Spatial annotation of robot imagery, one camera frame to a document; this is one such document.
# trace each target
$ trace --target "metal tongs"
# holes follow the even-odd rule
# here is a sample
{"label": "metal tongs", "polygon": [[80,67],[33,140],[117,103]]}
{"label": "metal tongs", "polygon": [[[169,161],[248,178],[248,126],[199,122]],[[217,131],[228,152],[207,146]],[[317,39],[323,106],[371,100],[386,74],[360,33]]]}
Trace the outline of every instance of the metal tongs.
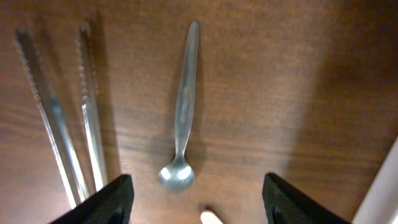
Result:
{"label": "metal tongs", "polygon": [[[28,32],[16,30],[16,42],[21,60],[27,72],[37,106],[39,107],[55,160],[71,208],[86,200],[90,195],[81,171],[75,148],[66,124],[58,98],[48,84],[42,70],[41,56]],[[82,111],[86,129],[87,145],[90,153],[95,187],[99,191],[108,182],[101,143],[100,125],[95,101],[95,84],[92,74],[90,43],[87,26],[79,29],[77,42],[82,78]]]}

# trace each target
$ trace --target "metal utensil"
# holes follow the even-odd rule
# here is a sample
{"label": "metal utensil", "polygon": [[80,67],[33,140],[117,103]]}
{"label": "metal utensil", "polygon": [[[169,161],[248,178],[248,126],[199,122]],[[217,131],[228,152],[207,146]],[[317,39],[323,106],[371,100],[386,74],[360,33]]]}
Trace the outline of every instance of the metal utensil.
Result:
{"label": "metal utensil", "polygon": [[79,28],[77,42],[80,61],[80,76],[83,92],[83,119],[86,128],[88,152],[93,169],[95,188],[101,190],[108,183],[103,146],[101,142],[100,122],[96,105],[96,87],[93,77],[93,62],[90,57],[90,42],[87,26]]}
{"label": "metal utensil", "polygon": [[190,24],[185,47],[180,89],[175,112],[175,157],[159,173],[159,181],[166,189],[183,191],[192,185],[195,173],[184,158],[188,137],[191,131],[197,75],[199,23]]}
{"label": "metal utensil", "polygon": [[39,54],[27,32],[16,30],[16,42],[37,100],[71,208],[89,197],[60,103],[44,77]]}

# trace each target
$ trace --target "spoon bowl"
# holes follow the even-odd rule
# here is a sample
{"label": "spoon bowl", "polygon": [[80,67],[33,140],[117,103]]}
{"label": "spoon bowl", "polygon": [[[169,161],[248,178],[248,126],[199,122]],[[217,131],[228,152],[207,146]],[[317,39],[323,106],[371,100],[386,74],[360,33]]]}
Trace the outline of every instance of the spoon bowl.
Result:
{"label": "spoon bowl", "polygon": [[171,192],[181,192],[192,185],[195,173],[183,157],[176,157],[159,172],[159,182]]}

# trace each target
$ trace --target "wood grain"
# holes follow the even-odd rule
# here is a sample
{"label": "wood grain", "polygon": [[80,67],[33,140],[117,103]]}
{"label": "wood grain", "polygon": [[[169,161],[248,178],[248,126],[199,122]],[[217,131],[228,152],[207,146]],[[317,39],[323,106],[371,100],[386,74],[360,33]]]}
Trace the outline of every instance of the wood grain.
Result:
{"label": "wood grain", "polygon": [[[351,220],[398,133],[397,1],[26,1],[0,3],[0,222],[69,209],[13,43],[30,29],[59,96],[91,193],[80,111],[77,26],[93,21],[98,106],[110,179],[132,175],[131,223],[267,223],[276,172]],[[200,22],[192,188],[157,173],[173,120],[190,21]]]}

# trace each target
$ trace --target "metal spoon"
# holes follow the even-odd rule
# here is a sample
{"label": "metal spoon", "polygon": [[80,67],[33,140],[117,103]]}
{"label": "metal spoon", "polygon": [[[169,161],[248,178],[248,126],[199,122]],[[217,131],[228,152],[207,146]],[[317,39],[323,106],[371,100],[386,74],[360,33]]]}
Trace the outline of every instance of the metal spoon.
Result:
{"label": "metal spoon", "polygon": [[184,158],[191,131],[197,75],[199,23],[193,21],[188,31],[180,89],[175,112],[175,157],[159,173],[159,182],[166,189],[180,192],[192,185],[195,173]]}

